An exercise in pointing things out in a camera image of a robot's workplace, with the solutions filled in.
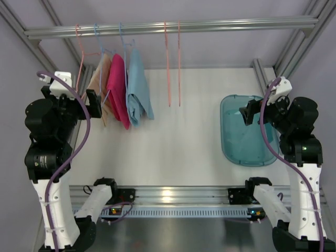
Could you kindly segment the blue hanger of pink trousers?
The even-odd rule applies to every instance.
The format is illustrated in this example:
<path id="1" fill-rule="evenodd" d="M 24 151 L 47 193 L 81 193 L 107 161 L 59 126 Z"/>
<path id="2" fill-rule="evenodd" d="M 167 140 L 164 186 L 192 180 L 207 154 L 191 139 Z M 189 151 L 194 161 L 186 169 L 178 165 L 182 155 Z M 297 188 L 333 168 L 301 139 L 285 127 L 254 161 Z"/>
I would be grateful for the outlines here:
<path id="1" fill-rule="evenodd" d="M 105 55 L 105 52 L 107 51 L 110 55 L 114 55 L 117 51 L 116 50 L 108 50 L 108 49 L 105 49 L 103 47 L 103 44 L 101 42 L 101 39 L 99 37 L 99 33 L 97 32 L 97 29 L 98 29 L 98 25 L 97 23 L 94 24 L 94 35 L 98 41 L 98 44 L 99 44 L 99 47 L 100 47 L 100 51 L 101 51 L 101 59 L 100 59 L 100 75 L 99 75 L 99 94 L 103 94 L 102 92 L 102 73 L 103 73 L 103 58 L 104 58 L 104 55 Z"/>

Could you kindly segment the magenta pink trousers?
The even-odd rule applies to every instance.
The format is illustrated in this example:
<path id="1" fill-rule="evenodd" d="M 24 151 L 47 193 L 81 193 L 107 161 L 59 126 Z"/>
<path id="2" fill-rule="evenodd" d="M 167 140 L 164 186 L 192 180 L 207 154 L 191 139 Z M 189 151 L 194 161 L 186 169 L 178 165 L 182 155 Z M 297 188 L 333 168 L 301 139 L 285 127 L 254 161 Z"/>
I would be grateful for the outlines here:
<path id="1" fill-rule="evenodd" d="M 114 117 L 120 121 L 126 130 L 130 120 L 126 104 L 126 85 L 124 60 L 119 54 L 114 54 L 107 82 L 108 100 Z"/>

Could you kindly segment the light blue trousers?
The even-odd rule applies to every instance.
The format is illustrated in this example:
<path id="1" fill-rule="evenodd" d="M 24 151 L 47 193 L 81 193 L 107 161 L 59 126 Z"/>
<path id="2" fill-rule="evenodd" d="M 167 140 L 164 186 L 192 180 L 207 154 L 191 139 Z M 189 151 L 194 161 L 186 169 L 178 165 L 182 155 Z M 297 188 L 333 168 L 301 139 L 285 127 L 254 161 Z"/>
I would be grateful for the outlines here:
<path id="1" fill-rule="evenodd" d="M 136 48 L 132 49 L 130 55 L 127 109 L 129 120 L 134 127 L 140 126 L 141 117 L 144 113 L 150 120 L 154 120 L 144 65 L 140 52 Z"/>

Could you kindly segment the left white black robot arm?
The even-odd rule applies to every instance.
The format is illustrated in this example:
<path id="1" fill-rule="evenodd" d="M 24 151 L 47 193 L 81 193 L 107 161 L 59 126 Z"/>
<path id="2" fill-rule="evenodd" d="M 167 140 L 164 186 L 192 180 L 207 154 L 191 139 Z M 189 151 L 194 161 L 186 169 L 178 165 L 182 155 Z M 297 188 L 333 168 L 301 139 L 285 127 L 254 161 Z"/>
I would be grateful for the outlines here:
<path id="1" fill-rule="evenodd" d="M 45 242 L 39 251 L 86 251 L 96 238 L 96 223 L 107 202 L 115 199 L 112 178 L 97 179 L 92 192 L 74 214 L 70 199 L 70 135 L 78 120 L 86 120 L 76 99 L 55 97 L 49 86 L 44 98 L 26 108 L 25 126 L 31 144 L 25 156 L 28 177 L 38 195 L 45 224 Z"/>

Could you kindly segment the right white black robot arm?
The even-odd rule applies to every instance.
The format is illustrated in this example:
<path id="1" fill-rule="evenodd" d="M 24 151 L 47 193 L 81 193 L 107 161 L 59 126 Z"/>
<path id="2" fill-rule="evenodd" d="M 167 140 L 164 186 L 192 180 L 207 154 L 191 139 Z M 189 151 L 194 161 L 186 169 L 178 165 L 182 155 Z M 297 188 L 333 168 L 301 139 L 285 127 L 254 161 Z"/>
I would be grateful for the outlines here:
<path id="1" fill-rule="evenodd" d="M 251 177 L 246 190 L 263 208 L 272 225 L 277 251 L 335 251 L 335 242 L 324 231 L 321 220 L 319 178 L 322 146 L 312 134 L 319 115 L 317 104 L 305 97 L 292 101 L 280 97 L 262 109 L 262 100 L 250 100 L 240 108 L 245 125 L 263 111 L 259 124 L 269 123 L 280 133 L 280 150 L 290 181 L 291 209 L 277 196 L 268 178 Z"/>

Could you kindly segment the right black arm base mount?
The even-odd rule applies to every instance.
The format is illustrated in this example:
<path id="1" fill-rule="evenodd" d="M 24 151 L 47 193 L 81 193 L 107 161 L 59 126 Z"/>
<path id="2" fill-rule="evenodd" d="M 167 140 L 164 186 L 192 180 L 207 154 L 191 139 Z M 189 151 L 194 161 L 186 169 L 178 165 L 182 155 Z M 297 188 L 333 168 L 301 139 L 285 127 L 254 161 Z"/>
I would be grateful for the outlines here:
<path id="1" fill-rule="evenodd" d="M 252 191 L 246 188 L 229 188 L 228 200 L 230 205 L 256 205 L 259 202 L 253 197 Z"/>

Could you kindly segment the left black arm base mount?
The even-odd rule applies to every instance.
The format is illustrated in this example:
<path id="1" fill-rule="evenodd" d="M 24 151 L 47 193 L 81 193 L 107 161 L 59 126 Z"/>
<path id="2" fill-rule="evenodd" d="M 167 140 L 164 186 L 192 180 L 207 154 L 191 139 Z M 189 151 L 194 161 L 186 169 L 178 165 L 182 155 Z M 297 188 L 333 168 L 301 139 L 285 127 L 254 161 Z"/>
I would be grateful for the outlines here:
<path id="1" fill-rule="evenodd" d="M 119 188 L 112 192 L 112 198 L 108 201 L 108 204 L 114 205 L 122 202 L 131 202 L 135 200 L 136 189 L 134 188 Z"/>

